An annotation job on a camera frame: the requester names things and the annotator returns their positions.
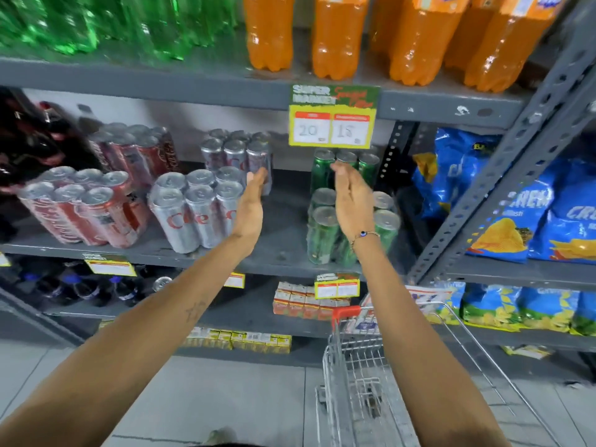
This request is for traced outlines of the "person's right hand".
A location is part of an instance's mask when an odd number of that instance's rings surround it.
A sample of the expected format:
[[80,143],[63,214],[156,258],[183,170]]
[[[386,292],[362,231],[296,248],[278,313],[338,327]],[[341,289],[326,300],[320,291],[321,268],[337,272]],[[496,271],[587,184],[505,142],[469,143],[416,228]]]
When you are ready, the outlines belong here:
[[335,207],[341,230],[355,252],[380,246],[370,187],[369,191],[336,191]]

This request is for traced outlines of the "yellow and white packet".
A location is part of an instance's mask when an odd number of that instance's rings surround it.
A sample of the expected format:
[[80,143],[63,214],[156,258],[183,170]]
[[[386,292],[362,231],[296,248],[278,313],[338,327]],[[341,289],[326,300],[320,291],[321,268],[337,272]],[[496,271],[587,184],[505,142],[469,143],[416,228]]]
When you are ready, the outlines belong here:
[[509,356],[521,356],[530,359],[543,360],[556,353],[556,350],[543,345],[502,345],[503,352]]

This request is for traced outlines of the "row of green soda bottles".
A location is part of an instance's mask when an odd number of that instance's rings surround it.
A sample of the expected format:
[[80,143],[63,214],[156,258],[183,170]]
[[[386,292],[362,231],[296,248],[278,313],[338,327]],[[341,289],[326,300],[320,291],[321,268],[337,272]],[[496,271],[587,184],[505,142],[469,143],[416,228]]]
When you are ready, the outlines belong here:
[[0,56],[56,61],[122,50],[184,60],[237,26],[237,0],[0,0]]

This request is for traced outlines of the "group of green soda cans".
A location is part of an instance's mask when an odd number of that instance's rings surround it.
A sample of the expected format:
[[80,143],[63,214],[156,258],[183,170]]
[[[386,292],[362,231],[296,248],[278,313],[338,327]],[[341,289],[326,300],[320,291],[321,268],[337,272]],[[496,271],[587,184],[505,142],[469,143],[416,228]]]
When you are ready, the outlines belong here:
[[[334,262],[342,267],[354,266],[358,259],[354,254],[350,241],[342,233],[336,215],[337,193],[334,188],[334,172],[331,168],[335,162],[346,163],[355,168],[364,180],[372,183],[376,176],[380,159],[374,154],[330,149],[317,149],[311,170],[308,209],[307,254],[314,264]],[[385,251],[389,251],[402,225],[394,199],[384,192],[373,192],[374,221],[376,232],[381,236]]]

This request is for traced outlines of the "green and yellow price sign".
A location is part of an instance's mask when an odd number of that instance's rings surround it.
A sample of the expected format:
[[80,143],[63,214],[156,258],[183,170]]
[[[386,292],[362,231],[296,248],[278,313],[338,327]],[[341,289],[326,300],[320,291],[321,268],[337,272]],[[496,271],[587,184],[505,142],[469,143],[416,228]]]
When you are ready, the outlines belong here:
[[289,145],[369,149],[380,92],[357,84],[292,84]]

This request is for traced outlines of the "row of orange soda bottles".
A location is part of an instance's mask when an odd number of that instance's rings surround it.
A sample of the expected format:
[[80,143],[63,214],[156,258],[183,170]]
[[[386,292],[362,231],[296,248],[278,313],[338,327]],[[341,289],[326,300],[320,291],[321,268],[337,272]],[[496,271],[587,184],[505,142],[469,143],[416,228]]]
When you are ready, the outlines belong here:
[[567,0],[314,0],[307,62],[317,78],[351,79],[371,10],[368,50],[389,78],[426,86],[442,68],[480,92],[518,79]]

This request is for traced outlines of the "person's left hand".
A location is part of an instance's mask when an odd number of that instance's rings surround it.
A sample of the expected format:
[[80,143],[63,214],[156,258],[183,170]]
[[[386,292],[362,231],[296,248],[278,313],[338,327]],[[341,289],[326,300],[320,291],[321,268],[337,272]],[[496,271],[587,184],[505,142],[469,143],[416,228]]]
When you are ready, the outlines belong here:
[[237,204],[232,236],[241,239],[252,251],[262,232],[263,221],[262,197],[260,200],[248,200],[246,186]]

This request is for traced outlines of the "row of dark blue-label bottles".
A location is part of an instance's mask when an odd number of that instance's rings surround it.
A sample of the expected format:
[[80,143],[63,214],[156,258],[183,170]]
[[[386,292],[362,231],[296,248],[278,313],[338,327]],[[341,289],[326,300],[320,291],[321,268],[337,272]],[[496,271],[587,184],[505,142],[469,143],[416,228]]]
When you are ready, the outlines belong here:
[[133,307],[145,298],[145,284],[157,277],[154,267],[133,265],[135,277],[94,273],[81,260],[13,255],[11,266],[0,267],[0,277],[30,287],[34,295],[54,306],[85,301],[105,307],[119,302]]

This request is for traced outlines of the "person's left forearm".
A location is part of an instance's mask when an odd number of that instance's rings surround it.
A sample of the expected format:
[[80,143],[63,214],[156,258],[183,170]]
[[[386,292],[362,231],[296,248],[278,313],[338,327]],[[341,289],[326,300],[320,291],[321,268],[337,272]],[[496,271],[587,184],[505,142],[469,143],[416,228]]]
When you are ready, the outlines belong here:
[[102,447],[258,237],[236,229],[74,350],[0,423],[0,447]]

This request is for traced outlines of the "person's grey shoe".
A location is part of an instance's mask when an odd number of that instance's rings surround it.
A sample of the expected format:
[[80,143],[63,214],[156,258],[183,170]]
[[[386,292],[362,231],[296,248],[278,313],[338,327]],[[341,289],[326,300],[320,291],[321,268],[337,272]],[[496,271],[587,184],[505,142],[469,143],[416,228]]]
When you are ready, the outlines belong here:
[[234,447],[236,444],[237,436],[235,431],[232,428],[223,427],[211,431],[207,436],[207,439],[201,443],[201,447]]

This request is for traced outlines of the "pack of red cola cans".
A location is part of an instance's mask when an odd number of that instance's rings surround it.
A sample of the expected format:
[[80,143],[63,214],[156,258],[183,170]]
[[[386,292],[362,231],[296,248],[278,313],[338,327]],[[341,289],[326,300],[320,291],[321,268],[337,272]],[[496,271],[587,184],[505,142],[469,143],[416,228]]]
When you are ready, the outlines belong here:
[[86,139],[104,169],[127,172],[145,191],[160,176],[180,171],[174,140],[166,127],[114,122],[102,125]]
[[128,248],[146,231],[144,193],[125,171],[50,168],[21,187],[18,199],[63,244]]

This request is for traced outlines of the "row of yellow juice cartons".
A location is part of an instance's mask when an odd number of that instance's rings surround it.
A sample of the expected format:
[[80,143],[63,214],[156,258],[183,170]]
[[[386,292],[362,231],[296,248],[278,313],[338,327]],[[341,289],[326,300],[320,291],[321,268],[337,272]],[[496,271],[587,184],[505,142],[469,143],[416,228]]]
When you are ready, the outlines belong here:
[[293,337],[289,335],[195,327],[186,337],[182,347],[288,354],[291,352],[292,343]]

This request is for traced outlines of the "pack of silver cola cans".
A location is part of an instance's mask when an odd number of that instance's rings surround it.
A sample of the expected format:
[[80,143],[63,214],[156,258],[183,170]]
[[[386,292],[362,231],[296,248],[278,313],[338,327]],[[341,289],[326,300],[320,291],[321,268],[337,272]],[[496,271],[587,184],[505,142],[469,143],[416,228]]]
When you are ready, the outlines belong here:
[[211,249],[232,233],[244,181],[245,174],[232,166],[156,179],[147,202],[174,252]]
[[213,129],[199,142],[205,160],[205,168],[216,173],[220,168],[234,167],[243,173],[256,173],[265,168],[268,175],[264,181],[263,195],[272,190],[273,136],[269,132],[249,133],[244,130],[228,132]]

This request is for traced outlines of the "grey metal shelf unit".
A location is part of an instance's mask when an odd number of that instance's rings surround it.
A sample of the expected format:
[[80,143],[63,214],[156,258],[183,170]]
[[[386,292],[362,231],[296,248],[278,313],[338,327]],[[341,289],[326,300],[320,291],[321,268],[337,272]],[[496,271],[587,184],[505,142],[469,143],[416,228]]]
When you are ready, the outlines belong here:
[[[264,111],[276,111],[285,115],[287,124],[288,107],[291,99],[291,87],[294,83],[316,85],[354,84],[380,88],[375,129],[379,120],[421,121],[435,124],[461,124],[464,127],[495,127],[507,130],[524,111],[533,96],[532,90],[523,89],[515,84],[503,93],[478,92],[461,84],[455,73],[440,71],[433,82],[427,86],[404,86],[384,77],[383,66],[374,56],[364,52],[361,63],[354,77],[348,83],[331,80],[317,80],[310,72],[309,51],[310,33],[298,30],[294,33],[294,62],[291,69],[278,73],[252,70],[248,64],[245,39],[241,31],[236,36],[224,37],[224,50],[198,48],[183,61],[160,61],[159,67],[145,66],[135,61],[132,52],[124,44],[109,42],[105,53],[113,52],[119,61],[107,61],[101,50],[89,54],[64,56],[58,54],[61,61],[43,61],[39,59],[21,59],[0,55],[0,85],[11,89],[40,89],[61,93],[98,95],[107,97],[126,97],[144,101],[190,103],[216,106],[254,109],[263,116]],[[294,194],[301,197],[300,208],[306,202],[306,187],[292,188],[290,178],[302,179],[306,185],[306,173],[298,171],[275,171],[280,187],[272,194],[277,201],[280,197]],[[315,266],[299,255],[305,247],[299,244],[298,235],[306,235],[305,226],[300,225],[297,212],[290,211],[290,206],[273,207],[267,202],[265,209],[271,209],[269,217],[265,212],[265,228],[282,215],[288,216],[287,232],[295,238],[283,238],[281,232],[264,232],[262,242],[257,245],[255,259],[243,263],[241,269],[248,274],[267,275],[270,277],[308,278],[315,276]],[[13,242],[0,245],[0,250],[8,254],[32,255],[35,257],[74,257],[81,259],[86,250],[74,246],[53,242],[35,225],[34,220],[19,219],[22,227]],[[153,239],[139,240],[128,249],[124,256],[131,262],[146,262],[153,266],[182,268],[194,259],[190,256],[175,255],[167,248],[163,233],[154,223],[147,234]],[[16,283],[0,277],[0,305],[28,323],[50,340],[42,342],[62,347],[76,347],[97,330],[99,320],[112,314],[97,315],[83,313],[61,313],[54,316],[37,300],[28,287],[19,287]],[[257,298],[256,290],[251,290],[245,298],[235,299],[223,306],[205,313],[207,321],[257,322],[257,309],[264,309],[263,301]],[[324,350],[329,337],[329,324],[306,320],[288,325],[274,320],[273,314],[265,314],[263,329],[267,332],[281,330],[288,335],[298,337],[297,344],[292,343],[288,354],[267,354],[250,351],[224,351],[222,353],[192,352],[190,347],[182,347],[176,353],[193,357],[205,357],[237,362],[268,363],[287,367],[322,368]]]

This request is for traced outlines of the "person's right forearm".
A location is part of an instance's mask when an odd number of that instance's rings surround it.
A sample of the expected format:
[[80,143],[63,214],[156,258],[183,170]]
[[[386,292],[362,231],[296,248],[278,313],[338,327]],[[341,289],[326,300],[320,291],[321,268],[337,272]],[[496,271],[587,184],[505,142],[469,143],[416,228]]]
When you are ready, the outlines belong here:
[[368,282],[386,358],[421,447],[511,447],[470,375],[393,269],[381,242],[355,253]]

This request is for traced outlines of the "blue and green chip bag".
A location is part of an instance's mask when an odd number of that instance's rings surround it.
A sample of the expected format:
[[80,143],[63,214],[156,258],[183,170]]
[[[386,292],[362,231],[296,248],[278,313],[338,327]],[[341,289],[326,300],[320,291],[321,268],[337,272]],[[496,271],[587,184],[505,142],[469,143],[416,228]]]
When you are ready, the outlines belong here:
[[522,287],[502,285],[466,285],[461,301],[463,321],[474,326],[516,332],[522,321],[517,300]]
[[570,324],[576,336],[596,337],[596,292],[581,292]]
[[517,300],[521,328],[568,333],[580,291],[523,287]]

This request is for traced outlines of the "group of dark cola bottles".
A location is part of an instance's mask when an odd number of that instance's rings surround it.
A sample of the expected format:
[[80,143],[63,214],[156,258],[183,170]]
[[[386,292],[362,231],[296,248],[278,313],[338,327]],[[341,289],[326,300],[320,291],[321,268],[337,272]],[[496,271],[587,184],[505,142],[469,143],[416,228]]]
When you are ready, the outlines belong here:
[[59,166],[101,165],[82,132],[48,102],[31,103],[0,86],[0,195],[16,192]]

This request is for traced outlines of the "stack of orange juice cartons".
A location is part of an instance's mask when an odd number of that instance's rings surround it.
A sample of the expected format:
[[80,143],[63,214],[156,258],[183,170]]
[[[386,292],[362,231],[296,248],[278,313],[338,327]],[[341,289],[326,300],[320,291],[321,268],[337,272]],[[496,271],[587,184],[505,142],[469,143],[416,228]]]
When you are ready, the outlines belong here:
[[315,298],[315,288],[289,282],[279,282],[272,301],[275,315],[285,315],[317,321],[331,321],[335,308],[350,306],[350,299]]

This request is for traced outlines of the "white snack bag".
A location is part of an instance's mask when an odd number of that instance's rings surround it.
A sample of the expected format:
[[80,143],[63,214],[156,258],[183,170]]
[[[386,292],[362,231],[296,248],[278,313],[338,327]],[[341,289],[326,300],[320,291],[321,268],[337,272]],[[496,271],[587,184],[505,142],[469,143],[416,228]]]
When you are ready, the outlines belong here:
[[406,285],[413,300],[429,323],[459,324],[461,300],[465,293],[465,283],[437,282],[431,287]]

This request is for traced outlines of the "grey perforated metal rack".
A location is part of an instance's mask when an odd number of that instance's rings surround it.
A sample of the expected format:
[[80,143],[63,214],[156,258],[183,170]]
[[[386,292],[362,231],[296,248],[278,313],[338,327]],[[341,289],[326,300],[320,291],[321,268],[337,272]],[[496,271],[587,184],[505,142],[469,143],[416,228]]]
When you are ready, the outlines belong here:
[[423,249],[407,274],[408,284],[455,279],[452,268],[472,244],[596,117],[596,0],[579,3],[573,13],[548,74]]

